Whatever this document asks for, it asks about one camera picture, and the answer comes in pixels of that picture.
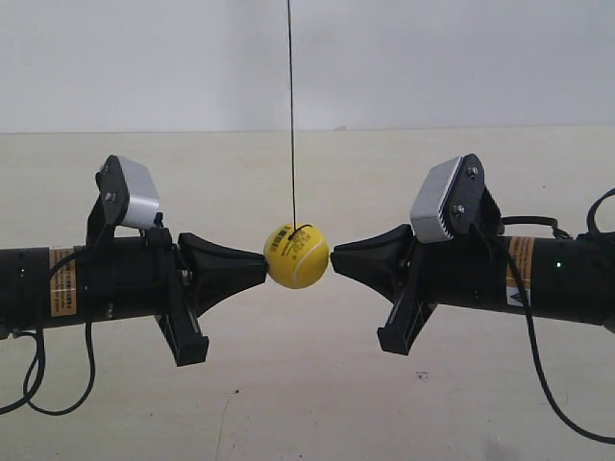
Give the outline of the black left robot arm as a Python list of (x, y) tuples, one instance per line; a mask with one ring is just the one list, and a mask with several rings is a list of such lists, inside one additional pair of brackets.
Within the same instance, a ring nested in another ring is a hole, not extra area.
[(96, 248), (4, 250), (1, 335), (152, 316), (177, 366), (198, 364), (209, 348), (199, 317), (266, 275), (261, 254), (163, 228)]

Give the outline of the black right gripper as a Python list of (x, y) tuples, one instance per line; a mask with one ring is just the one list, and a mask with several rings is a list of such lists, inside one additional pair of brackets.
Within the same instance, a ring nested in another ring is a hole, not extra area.
[(425, 286), (428, 256), (429, 247), (414, 240), (410, 224), (336, 245), (331, 252), (338, 275), (364, 284), (393, 303), (384, 326), (377, 330), (384, 352), (409, 355), (433, 312)]

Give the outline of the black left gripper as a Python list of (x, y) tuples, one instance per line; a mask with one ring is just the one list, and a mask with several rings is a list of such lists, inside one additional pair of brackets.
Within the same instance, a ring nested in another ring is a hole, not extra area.
[[(179, 253), (167, 228), (151, 228), (145, 232), (145, 239), (155, 256), (162, 287), (162, 311), (156, 320), (175, 364), (183, 367), (203, 363), (209, 339), (202, 333), (196, 316), (235, 294), (263, 284), (267, 276), (265, 257), (218, 245), (190, 232), (179, 234)], [(185, 295), (185, 267), (191, 273), (187, 291), (194, 312)]]

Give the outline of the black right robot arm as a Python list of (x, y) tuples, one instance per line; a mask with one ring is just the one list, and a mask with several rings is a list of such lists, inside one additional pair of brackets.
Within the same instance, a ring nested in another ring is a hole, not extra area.
[(441, 304), (614, 328), (614, 254), (587, 237), (422, 243), (400, 225), (336, 246), (331, 262), (391, 302), (377, 330), (384, 352), (409, 354)]

